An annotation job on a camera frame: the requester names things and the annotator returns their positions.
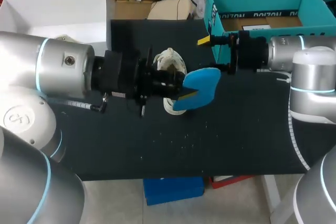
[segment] white box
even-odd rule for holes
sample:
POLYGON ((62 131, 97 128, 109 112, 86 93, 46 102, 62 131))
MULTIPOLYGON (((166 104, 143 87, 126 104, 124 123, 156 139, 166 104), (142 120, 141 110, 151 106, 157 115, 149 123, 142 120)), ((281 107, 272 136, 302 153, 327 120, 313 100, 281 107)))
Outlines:
POLYGON ((111 49, 107 0, 4 0, 0 30, 47 38, 68 36, 97 56, 111 49))

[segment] cable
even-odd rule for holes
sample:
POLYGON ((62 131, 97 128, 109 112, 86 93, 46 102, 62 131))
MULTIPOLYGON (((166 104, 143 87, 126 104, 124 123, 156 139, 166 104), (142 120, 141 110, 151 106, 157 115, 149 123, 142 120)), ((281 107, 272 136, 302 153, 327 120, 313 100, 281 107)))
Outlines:
POLYGON ((152 6, 151 10, 155 7, 155 5, 157 4, 157 1, 154 3, 154 5, 152 6))
POLYGON ((176 20, 178 20, 178 11, 179 11, 179 3, 181 0, 178 0, 177 7, 176 7, 176 20))

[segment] black surface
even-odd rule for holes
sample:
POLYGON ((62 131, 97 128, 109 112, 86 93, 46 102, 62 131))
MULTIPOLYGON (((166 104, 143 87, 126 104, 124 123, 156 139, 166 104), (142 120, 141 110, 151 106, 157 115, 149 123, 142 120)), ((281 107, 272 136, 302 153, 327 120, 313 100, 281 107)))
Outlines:
MULTIPOLYGON (((174 48, 188 71, 213 62, 202 20, 113 21, 115 50, 134 47, 146 56, 174 48)), ((222 75, 215 100, 181 116, 162 98, 150 99, 140 119, 133 103, 111 98, 102 115, 51 105, 67 144, 62 163, 83 180, 304 173, 288 130, 289 84, 276 73, 222 75)), ((97 97, 88 102, 99 103, 97 97)), ((336 143, 332 125, 294 122, 301 153, 314 164, 336 143)))

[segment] blue foam piece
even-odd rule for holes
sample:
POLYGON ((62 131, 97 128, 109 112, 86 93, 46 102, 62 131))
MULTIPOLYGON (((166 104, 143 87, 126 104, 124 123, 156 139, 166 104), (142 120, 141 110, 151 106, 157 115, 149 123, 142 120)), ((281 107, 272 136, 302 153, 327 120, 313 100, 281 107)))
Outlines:
POLYGON ((147 205, 151 206, 201 196, 204 183, 201 177, 144 179, 143 189, 147 205))
POLYGON ((175 101, 173 110, 193 110, 205 106, 215 98, 221 71, 217 68, 202 68, 185 76, 183 86, 198 90, 196 95, 175 101))

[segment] yellow tag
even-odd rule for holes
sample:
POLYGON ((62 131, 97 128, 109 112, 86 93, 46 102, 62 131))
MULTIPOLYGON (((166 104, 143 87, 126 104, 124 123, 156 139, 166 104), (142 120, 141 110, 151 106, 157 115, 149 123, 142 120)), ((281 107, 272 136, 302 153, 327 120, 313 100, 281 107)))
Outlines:
POLYGON ((204 37, 203 39, 199 39, 197 41, 197 45, 199 46, 199 45, 202 45, 202 44, 205 44, 205 43, 208 43, 208 42, 210 42, 210 35, 204 37))
POLYGON ((183 100, 183 99, 187 99, 187 98, 189 98, 189 97, 193 97, 194 95, 197 95, 197 93, 198 93, 198 91, 195 91, 195 92, 193 92, 193 93, 183 95, 183 96, 181 96, 181 97, 178 98, 178 101, 181 101, 181 100, 183 100))

